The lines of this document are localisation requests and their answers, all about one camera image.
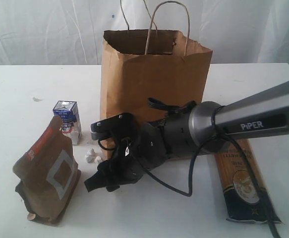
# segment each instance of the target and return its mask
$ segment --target brown pouch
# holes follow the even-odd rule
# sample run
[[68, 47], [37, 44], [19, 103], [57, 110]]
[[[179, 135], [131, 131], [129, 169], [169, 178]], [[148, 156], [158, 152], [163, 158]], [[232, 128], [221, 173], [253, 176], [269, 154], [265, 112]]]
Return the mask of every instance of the brown pouch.
[[13, 166], [21, 179], [15, 191], [23, 198], [31, 221], [59, 222], [80, 177], [71, 139], [62, 134], [61, 125], [60, 116], [53, 117], [41, 137]]
[[[266, 202], [270, 208], [272, 220], [281, 222], [274, 211], [268, 192], [264, 188], [265, 185], [248, 140], [238, 140], [237, 142], [251, 164], [262, 193], [267, 197]], [[267, 219], [262, 209], [262, 201], [259, 200], [248, 170], [235, 147], [230, 145], [226, 151], [216, 154], [215, 157], [228, 210], [229, 217], [227, 220], [245, 223], [266, 223]]]
[[149, 30], [104, 32], [101, 119], [127, 112], [141, 125], [163, 118], [165, 112], [148, 107], [149, 97], [169, 105], [201, 102], [212, 50], [189, 38], [189, 21], [187, 37], [180, 31], [151, 31], [156, 10], [165, 3], [155, 9]]

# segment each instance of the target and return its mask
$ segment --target white tabletop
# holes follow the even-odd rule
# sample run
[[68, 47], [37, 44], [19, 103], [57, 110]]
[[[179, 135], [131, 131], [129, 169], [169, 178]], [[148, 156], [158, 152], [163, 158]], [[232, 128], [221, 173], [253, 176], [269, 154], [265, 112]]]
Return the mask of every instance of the white tabletop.
[[[204, 100], [229, 104], [289, 80], [287, 64], [211, 65]], [[193, 196], [174, 193], [145, 175], [138, 183], [108, 193], [87, 193], [83, 181], [96, 171], [84, 156], [90, 123], [99, 118], [100, 66], [0, 66], [0, 237], [271, 237], [267, 225], [226, 221], [227, 210], [213, 156], [195, 163]], [[74, 146], [82, 176], [58, 227], [29, 222], [14, 187], [15, 161], [42, 134], [58, 100], [78, 102], [84, 138]], [[251, 139], [275, 210], [289, 238], [289, 135]], [[159, 178], [187, 189], [189, 161], [171, 161], [153, 170]]]

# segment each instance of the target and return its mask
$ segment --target silver metal arm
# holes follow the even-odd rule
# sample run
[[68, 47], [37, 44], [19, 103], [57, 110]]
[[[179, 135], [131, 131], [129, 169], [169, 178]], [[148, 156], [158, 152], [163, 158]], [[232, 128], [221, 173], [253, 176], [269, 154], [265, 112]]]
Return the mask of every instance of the silver metal arm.
[[[220, 107], [214, 102], [197, 105], [189, 117], [189, 132], [196, 145], [216, 134], [212, 116]], [[233, 139], [289, 134], [289, 81], [238, 102], [217, 113], [217, 129]], [[219, 151], [224, 144], [210, 144], [204, 152]]]

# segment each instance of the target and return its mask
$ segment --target white backdrop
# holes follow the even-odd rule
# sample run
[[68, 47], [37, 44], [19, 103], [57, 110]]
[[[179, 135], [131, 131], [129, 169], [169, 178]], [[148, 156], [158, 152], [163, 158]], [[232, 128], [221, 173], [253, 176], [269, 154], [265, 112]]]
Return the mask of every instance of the white backdrop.
[[[289, 63], [289, 0], [180, 1], [213, 63]], [[147, 0], [151, 13], [160, 2]], [[148, 28], [142, 0], [123, 7], [131, 29]], [[176, 4], [163, 5], [155, 22], [187, 31]], [[119, 0], [0, 0], [0, 64], [100, 64], [103, 31], [122, 29]]]

